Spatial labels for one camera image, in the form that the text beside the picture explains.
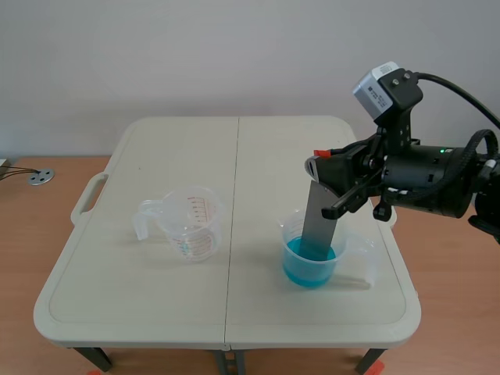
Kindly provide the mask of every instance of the wooden floor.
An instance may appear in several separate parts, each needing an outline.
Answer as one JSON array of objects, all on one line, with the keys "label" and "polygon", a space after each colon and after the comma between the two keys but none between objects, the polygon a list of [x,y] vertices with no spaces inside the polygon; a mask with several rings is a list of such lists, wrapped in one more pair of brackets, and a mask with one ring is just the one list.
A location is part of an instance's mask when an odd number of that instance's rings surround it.
[{"label": "wooden floor", "polygon": [[[0,374],[85,375],[95,368],[46,341],[33,307],[72,224],[70,212],[107,158],[23,159],[55,178],[30,187],[0,181]],[[382,357],[384,375],[500,374],[500,246],[466,220],[398,209],[395,237],[422,304],[412,339]],[[217,374],[208,352],[106,349],[115,375]],[[255,350],[248,375],[353,374],[363,350]]]}]

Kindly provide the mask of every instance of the table seam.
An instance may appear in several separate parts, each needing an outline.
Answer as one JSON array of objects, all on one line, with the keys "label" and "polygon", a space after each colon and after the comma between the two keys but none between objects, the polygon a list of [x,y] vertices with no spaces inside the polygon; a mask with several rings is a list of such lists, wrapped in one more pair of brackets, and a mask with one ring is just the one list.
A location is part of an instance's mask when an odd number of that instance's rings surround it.
[{"label": "table seam", "polygon": [[234,199],[236,196],[236,173],[238,170],[238,141],[240,137],[240,118],[237,118],[237,132],[236,132],[236,157],[234,158],[234,185],[233,185],[233,209],[231,210],[231,230],[229,241],[229,262],[227,264],[227,288],[226,288],[226,315],[224,317],[224,344],[226,344],[226,330],[227,330],[227,304],[229,302],[229,277],[231,271],[231,247],[233,245],[233,224],[234,224]]}]

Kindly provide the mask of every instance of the blue liquid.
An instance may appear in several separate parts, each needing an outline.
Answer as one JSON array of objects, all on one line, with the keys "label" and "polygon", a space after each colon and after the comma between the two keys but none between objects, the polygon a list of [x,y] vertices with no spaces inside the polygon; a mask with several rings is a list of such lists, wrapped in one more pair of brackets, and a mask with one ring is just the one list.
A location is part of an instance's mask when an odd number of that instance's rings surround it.
[{"label": "blue liquid", "polygon": [[[335,252],[332,248],[329,249],[327,259],[318,259],[320,253],[314,248],[303,248],[300,252],[301,238],[294,238],[287,243],[287,246],[293,253],[308,260],[332,260],[335,259]],[[334,262],[329,263],[308,263],[295,258],[285,252],[283,270],[290,280],[294,283],[306,288],[317,288],[326,282],[331,277],[334,270]]]}]

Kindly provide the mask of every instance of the white table top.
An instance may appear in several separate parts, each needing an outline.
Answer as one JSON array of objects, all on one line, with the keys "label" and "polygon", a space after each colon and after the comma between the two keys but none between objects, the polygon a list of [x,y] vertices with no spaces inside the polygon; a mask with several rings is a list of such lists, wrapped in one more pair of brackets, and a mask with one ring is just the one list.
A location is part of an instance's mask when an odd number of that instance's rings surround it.
[{"label": "white table top", "polygon": [[[350,127],[333,117],[135,123],[77,203],[75,229],[35,306],[37,329],[66,347],[400,345],[418,326],[420,304],[389,226],[368,205],[346,219],[380,244],[373,288],[334,277],[309,291],[281,270],[276,220],[305,206],[304,160],[351,141]],[[106,176],[95,207],[80,215]],[[195,264],[169,250],[159,230],[138,242],[130,221],[140,201],[192,184],[212,188],[227,208],[220,250]],[[340,266],[363,278],[363,259]]]},{"label": "white table top", "polygon": [[[224,349],[238,118],[147,118],[113,153],[105,187],[75,229],[34,311],[64,346]],[[219,251],[185,262],[160,229],[139,242],[131,217],[145,199],[201,185],[229,212]]]},{"label": "white table top", "polygon": [[366,260],[356,255],[346,254],[316,290],[293,284],[281,269],[277,219],[306,206],[304,161],[314,149],[354,140],[348,124],[331,117],[240,119],[226,319],[231,348],[392,348],[418,327],[408,271],[370,203],[341,219],[379,245],[372,288],[363,283]]}]

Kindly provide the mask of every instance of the measuring cup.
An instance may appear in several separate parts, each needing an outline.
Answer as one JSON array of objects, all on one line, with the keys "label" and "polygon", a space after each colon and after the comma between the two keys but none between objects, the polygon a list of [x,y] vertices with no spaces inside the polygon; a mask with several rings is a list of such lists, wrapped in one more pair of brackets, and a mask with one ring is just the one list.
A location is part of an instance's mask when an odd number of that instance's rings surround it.
[{"label": "measuring cup", "polygon": [[221,241],[223,205],[213,191],[191,186],[172,191],[161,201],[143,201],[132,217],[137,239],[148,237],[148,218],[165,232],[170,244],[184,258],[202,261],[210,257]]},{"label": "measuring cup", "polygon": [[365,281],[373,286],[377,277],[377,248],[375,244],[349,230],[345,218],[335,227],[327,260],[315,261],[298,255],[304,228],[305,210],[291,214],[282,224],[283,270],[294,283],[307,288],[317,288],[331,278],[335,267],[346,253],[357,253],[366,260]]}]

